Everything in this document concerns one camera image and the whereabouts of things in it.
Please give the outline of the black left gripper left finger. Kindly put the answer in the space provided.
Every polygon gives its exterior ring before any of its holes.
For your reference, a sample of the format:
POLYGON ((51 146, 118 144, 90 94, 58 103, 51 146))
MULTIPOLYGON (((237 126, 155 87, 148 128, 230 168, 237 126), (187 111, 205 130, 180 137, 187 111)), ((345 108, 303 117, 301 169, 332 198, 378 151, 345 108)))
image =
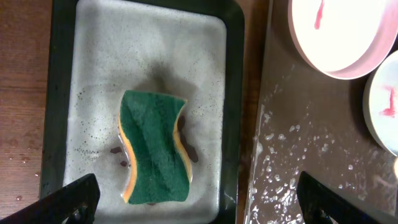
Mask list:
POLYGON ((58 191, 1 220, 1 224, 93 224, 100 199, 94 174, 86 174, 58 191))

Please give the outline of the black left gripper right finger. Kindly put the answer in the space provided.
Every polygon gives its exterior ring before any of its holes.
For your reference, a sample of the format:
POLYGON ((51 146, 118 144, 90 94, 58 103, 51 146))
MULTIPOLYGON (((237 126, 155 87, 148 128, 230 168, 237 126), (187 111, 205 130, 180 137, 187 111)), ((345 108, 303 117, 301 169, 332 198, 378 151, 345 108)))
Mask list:
POLYGON ((308 172, 301 172, 297 198, 305 223, 378 223, 359 205, 329 189, 308 172))

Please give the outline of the green and yellow sponge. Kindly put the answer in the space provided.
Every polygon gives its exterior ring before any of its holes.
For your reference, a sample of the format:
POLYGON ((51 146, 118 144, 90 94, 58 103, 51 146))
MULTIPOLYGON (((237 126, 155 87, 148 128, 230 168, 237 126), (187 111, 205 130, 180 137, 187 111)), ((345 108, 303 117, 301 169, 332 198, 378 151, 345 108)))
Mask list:
POLYGON ((126 203, 184 202, 192 164, 178 131, 186 99, 127 90, 121 98, 118 129, 131 171, 122 194, 126 203))

